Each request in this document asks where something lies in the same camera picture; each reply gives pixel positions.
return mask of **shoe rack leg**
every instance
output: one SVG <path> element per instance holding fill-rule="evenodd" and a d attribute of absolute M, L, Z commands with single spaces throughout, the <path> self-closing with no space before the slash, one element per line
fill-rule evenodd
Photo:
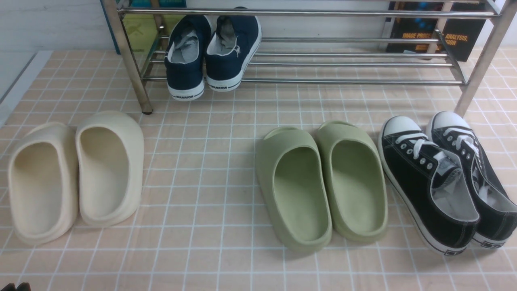
<path fill-rule="evenodd" d="M 108 16 L 108 21 L 110 22 L 113 35 L 115 36 L 115 40 L 118 44 L 122 60 L 124 61 L 124 65 L 126 65 L 126 70 L 128 72 L 129 79 L 131 80 L 131 84 L 133 85 L 134 92 L 136 93 L 136 98 L 142 108 L 142 113 L 151 114 L 153 112 L 153 107 L 151 106 L 149 96 L 147 95 L 145 86 L 140 78 L 138 63 L 134 58 L 126 29 L 122 23 L 122 18 L 118 15 L 116 2 L 113 0 L 102 0 L 102 3 L 104 4 L 106 15 Z"/>
<path fill-rule="evenodd" d="M 486 70 L 488 70 L 497 49 L 501 45 L 516 12 L 517 0 L 506 0 L 503 8 L 501 9 L 500 16 L 493 19 L 492 23 L 494 24 L 494 27 L 490 32 L 490 36 L 486 40 L 486 44 L 479 55 L 478 62 L 476 63 L 472 74 L 470 74 L 467 85 L 462 88 L 463 93 L 461 94 L 460 100 L 458 101 L 458 104 L 456 104 L 454 111 L 458 115 L 464 116 L 467 112 L 468 106 L 470 105 L 470 102 L 472 102 L 472 99 L 479 88 L 479 84 L 481 84 Z"/>

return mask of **metal bar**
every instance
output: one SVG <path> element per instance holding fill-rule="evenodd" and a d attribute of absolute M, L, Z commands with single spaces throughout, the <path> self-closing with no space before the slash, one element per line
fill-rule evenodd
<path fill-rule="evenodd" d="M 496 13 L 497 15 L 501 14 L 501 9 L 499 8 L 499 6 L 497 4 L 495 4 L 494 1 L 492 0 L 484 0 L 486 5 L 494 12 Z"/>
<path fill-rule="evenodd" d="M 165 54 L 164 50 L 156 50 L 156 54 Z M 275 57 L 388 57 L 393 59 L 446 59 L 446 53 L 298 53 L 298 52 L 258 52 L 255 56 Z"/>
<path fill-rule="evenodd" d="M 447 54 L 449 55 L 449 59 L 447 59 L 446 62 L 449 62 L 453 66 L 451 68 L 452 75 L 454 76 L 454 78 L 456 80 L 460 80 L 460 81 L 462 81 L 463 83 L 466 84 L 467 83 L 467 77 L 463 73 L 463 70 L 461 69 L 460 63 L 458 63 L 458 60 L 454 56 L 454 53 L 452 53 L 452 50 L 450 49 L 449 45 L 446 43 L 444 35 L 438 29 L 435 29 L 434 33 L 436 34 L 436 36 L 438 36 L 438 38 L 442 42 L 441 45 L 445 48 L 445 51 L 447 51 Z"/>
<path fill-rule="evenodd" d="M 122 8 L 120 14 L 194 14 L 248 16 L 321 16 L 321 17 L 402 17 L 431 19 L 490 19 L 492 11 L 395 11 L 395 10 L 279 10 L 279 9 L 217 9 L 217 8 Z"/>
<path fill-rule="evenodd" d="M 159 30 L 156 34 L 155 40 L 153 41 L 153 44 L 151 45 L 151 49 L 149 49 L 149 53 L 147 54 L 147 57 L 145 58 L 144 65 L 142 66 L 142 70 L 140 71 L 140 76 L 147 75 L 145 72 L 147 70 L 152 70 L 154 62 L 151 62 L 151 59 L 153 59 L 154 54 L 156 53 L 156 48 L 158 46 L 158 43 L 160 42 L 160 36 L 161 36 L 162 30 Z"/>
<path fill-rule="evenodd" d="M 151 1 L 152 8 L 160 8 L 160 0 L 150 0 L 150 1 Z M 156 31 L 158 31 L 158 32 L 167 31 L 167 29 L 165 27 L 166 23 L 165 23 L 165 19 L 163 18 L 163 15 L 154 14 L 153 17 L 155 19 Z M 161 46 L 163 49 L 166 49 L 168 45 L 169 45 L 168 41 L 162 40 Z"/>
<path fill-rule="evenodd" d="M 258 67 L 258 66 L 265 66 L 265 67 L 347 67 L 347 68 L 359 68 L 359 67 L 371 67 L 371 68 L 400 68 L 400 67 L 407 67 L 407 68 L 450 68 L 452 67 L 452 64 L 447 63 L 296 63 L 296 62 L 272 62 L 272 63 L 266 63 L 266 62 L 251 62 L 248 66 L 252 67 Z"/>
<path fill-rule="evenodd" d="M 117 13 L 116 2 L 113 0 L 102 0 L 102 3 L 104 4 L 106 15 L 108 16 L 108 21 L 111 29 L 113 30 L 113 35 L 115 36 L 122 60 L 124 61 L 124 65 L 126 65 L 129 80 L 133 85 L 136 98 L 142 108 L 142 113 L 151 114 L 153 112 L 153 107 L 149 101 L 149 96 L 147 95 L 145 86 L 140 79 L 138 63 L 134 58 L 133 50 L 131 49 L 131 44 L 129 43 L 128 35 L 124 28 L 124 23 L 122 22 L 120 15 Z"/>
<path fill-rule="evenodd" d="M 386 43 L 438 43 L 438 39 L 423 38 L 324 38 L 324 37 L 263 37 L 261 42 L 386 42 Z"/>
<path fill-rule="evenodd" d="M 498 19 L 494 20 L 494 27 L 490 32 L 490 36 L 486 40 L 486 44 L 479 55 L 478 62 L 474 67 L 474 70 L 470 74 L 468 84 L 463 89 L 460 100 L 456 104 L 455 112 L 461 116 L 464 116 L 467 112 L 470 102 L 474 98 L 476 91 L 478 90 L 479 84 L 483 80 L 486 70 L 490 66 L 492 59 L 497 52 L 497 49 L 501 45 L 503 38 L 505 37 L 506 31 L 512 23 L 513 17 L 517 12 L 517 0 L 506 0 L 503 8 L 501 9 L 501 15 Z"/>
<path fill-rule="evenodd" d="M 167 81 L 167 77 L 146 76 L 143 80 L 150 82 Z M 244 78 L 243 82 L 274 83 L 274 84 L 350 84 L 350 85 L 432 85 L 432 86 L 458 86 L 463 82 L 456 80 L 356 80 L 356 79 L 262 79 Z"/>
<path fill-rule="evenodd" d="M 442 11 L 449 12 L 452 9 L 452 3 L 447 2 L 442 5 Z M 447 23 L 447 19 L 438 19 L 436 21 L 436 25 L 434 26 L 434 29 L 438 29 L 438 31 L 444 31 L 445 24 Z M 438 45 L 436 43 L 431 43 L 427 48 L 427 53 L 435 53 L 436 49 L 438 48 Z"/>

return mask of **green slide sandal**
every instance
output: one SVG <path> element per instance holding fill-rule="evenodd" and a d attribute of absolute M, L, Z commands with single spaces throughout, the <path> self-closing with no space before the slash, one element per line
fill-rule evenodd
<path fill-rule="evenodd" d="M 332 236 L 320 154 L 312 136 L 279 127 L 257 145 L 255 167 L 273 229 L 297 252 L 316 252 Z"/>
<path fill-rule="evenodd" d="M 381 160 L 372 139 L 351 124 L 329 121 L 318 129 L 316 141 L 334 228 L 355 241 L 380 239 L 387 226 L 388 201 Z"/>

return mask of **cream slide sandal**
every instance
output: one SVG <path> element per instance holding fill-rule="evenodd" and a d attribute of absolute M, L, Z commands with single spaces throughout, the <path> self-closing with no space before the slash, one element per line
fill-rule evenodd
<path fill-rule="evenodd" d="M 121 112 L 99 112 L 78 126 L 75 142 L 83 220 L 106 227 L 127 219 L 142 194 L 144 135 L 138 123 Z"/>
<path fill-rule="evenodd" d="M 31 130 L 11 155 L 9 201 L 14 232 L 38 245 L 62 236 L 78 212 L 78 160 L 73 130 L 50 122 Z"/>

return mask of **shoe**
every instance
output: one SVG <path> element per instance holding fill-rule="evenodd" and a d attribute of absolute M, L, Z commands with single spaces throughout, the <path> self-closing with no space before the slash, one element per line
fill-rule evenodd
<path fill-rule="evenodd" d="M 104 111 L 86 118 L 75 134 L 79 208 L 88 225 L 107 227 L 140 205 L 144 135 L 127 114 Z"/>
<path fill-rule="evenodd" d="M 378 150 L 386 176 L 433 251 L 462 253 L 476 232 L 479 214 L 468 192 L 460 158 L 431 142 L 410 118 L 383 125 Z"/>
<path fill-rule="evenodd" d="M 334 228 L 347 239 L 377 241 L 388 225 L 388 198 L 375 143 L 341 121 L 322 124 L 316 142 Z"/>
<path fill-rule="evenodd" d="M 206 81 L 210 88 L 218 92 L 236 89 L 261 39 L 262 28 L 257 17 L 220 16 L 205 54 Z"/>
<path fill-rule="evenodd" d="M 212 25 L 205 16 L 187 15 L 172 29 L 164 61 L 174 100 L 191 101 L 203 95 L 203 53 L 211 35 Z"/>
<path fill-rule="evenodd" d="M 427 126 L 431 140 L 460 157 L 468 190 L 481 215 L 473 242 L 500 248 L 517 226 L 517 206 L 508 198 L 471 127 L 454 112 L 437 113 Z"/>
<path fill-rule="evenodd" d="M 279 127 L 257 145 L 255 168 L 275 234 L 295 252 L 330 242 L 332 220 L 320 154 L 312 136 Z"/>
<path fill-rule="evenodd" d="M 50 122 L 16 145 L 8 166 L 14 232 L 26 244 L 57 239 L 78 213 L 78 160 L 73 130 Z"/>

